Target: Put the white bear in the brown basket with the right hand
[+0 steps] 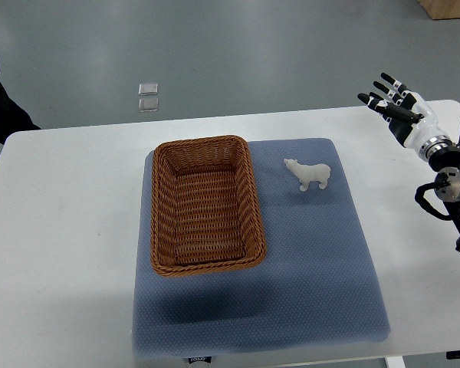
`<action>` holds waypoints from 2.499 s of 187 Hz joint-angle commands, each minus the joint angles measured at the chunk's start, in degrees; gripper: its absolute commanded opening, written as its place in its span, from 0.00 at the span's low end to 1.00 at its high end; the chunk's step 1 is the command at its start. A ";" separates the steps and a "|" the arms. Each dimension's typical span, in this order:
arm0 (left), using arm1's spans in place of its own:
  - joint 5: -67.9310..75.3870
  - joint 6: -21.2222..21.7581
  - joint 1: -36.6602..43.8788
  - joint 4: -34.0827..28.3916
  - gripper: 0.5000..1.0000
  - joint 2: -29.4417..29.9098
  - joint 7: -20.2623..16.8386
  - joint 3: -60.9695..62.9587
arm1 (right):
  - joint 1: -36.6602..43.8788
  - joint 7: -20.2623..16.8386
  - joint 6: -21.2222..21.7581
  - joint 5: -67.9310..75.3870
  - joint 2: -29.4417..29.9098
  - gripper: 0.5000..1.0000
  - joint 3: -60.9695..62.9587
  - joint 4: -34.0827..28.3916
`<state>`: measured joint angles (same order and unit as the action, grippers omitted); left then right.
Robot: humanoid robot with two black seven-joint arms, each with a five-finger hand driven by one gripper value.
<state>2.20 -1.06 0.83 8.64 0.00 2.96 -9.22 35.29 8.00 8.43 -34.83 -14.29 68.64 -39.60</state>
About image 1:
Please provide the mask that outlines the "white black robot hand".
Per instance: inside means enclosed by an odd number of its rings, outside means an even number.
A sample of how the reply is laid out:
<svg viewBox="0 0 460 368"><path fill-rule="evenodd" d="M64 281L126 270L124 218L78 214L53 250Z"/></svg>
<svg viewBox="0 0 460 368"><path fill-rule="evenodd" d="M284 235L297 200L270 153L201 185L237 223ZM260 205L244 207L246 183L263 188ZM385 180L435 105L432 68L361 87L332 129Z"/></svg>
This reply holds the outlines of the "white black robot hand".
<svg viewBox="0 0 460 368"><path fill-rule="evenodd" d="M382 94L359 93L357 97L386 121L398 143L412 148L416 132L436 127L438 118L426 101L402 81L386 73L380 76L383 83L374 81L373 86Z"/></svg>

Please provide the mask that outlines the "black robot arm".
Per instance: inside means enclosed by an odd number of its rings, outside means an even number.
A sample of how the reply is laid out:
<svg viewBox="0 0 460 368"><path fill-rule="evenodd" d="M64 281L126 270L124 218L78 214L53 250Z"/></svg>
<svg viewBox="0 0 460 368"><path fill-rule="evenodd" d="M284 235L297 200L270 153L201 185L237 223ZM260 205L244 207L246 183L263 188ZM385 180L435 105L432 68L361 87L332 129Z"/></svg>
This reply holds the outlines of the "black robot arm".
<svg viewBox="0 0 460 368"><path fill-rule="evenodd" d="M427 160L436 176L433 182L418 187L415 201L430 215L454 224L459 233L455 250L460 253L460 130L457 143L445 136L433 137L423 143L420 156ZM445 214L435 209L425 198L429 190L442 201L447 211Z"/></svg>

